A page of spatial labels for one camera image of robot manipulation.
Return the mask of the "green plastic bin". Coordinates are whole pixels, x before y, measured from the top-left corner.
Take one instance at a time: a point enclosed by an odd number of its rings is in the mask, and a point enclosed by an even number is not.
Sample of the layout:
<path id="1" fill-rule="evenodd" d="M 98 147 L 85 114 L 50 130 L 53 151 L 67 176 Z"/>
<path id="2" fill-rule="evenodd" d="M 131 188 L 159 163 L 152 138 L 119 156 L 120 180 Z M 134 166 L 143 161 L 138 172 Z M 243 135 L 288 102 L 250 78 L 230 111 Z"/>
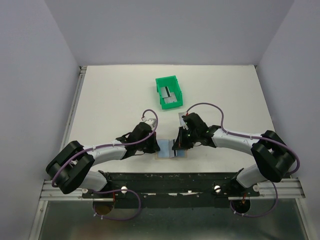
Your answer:
<path id="1" fill-rule="evenodd" d="M 175 75 L 155 79 L 159 102 L 163 110 L 182 107 L 183 93 Z"/>

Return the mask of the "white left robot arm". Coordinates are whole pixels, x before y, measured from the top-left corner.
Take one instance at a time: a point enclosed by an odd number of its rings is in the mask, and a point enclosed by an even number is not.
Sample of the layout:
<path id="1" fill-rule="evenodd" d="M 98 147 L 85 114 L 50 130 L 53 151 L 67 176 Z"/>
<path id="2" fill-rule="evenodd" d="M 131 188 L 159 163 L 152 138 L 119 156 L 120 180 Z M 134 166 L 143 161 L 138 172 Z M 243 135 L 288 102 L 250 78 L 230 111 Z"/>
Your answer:
<path id="1" fill-rule="evenodd" d="M 99 197 L 110 194 L 111 185 L 102 171 L 91 167 L 108 161 L 124 160 L 137 152 L 153 154 L 160 151 L 156 139 L 157 121 L 154 118 L 140 122 L 133 131 L 101 146 L 84 146 L 77 140 L 68 143 L 45 168 L 53 185 L 63 194 L 78 188 L 93 190 Z"/>

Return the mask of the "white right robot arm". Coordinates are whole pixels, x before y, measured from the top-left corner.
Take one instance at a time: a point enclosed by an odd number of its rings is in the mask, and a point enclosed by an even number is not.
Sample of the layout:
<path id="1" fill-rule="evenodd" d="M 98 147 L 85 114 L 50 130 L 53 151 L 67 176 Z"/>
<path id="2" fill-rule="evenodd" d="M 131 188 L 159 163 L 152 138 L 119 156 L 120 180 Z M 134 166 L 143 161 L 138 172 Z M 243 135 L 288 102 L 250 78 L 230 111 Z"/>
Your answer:
<path id="1" fill-rule="evenodd" d="M 271 130 L 249 135 L 223 130 L 221 125 L 207 124 L 194 112 L 179 114 L 180 127 L 172 150 L 189 150 L 200 143 L 211 148 L 227 148 L 252 156 L 255 164 L 240 169 L 230 183 L 230 191 L 241 196 L 251 186 L 271 181 L 279 183 L 295 161 L 293 153 Z"/>

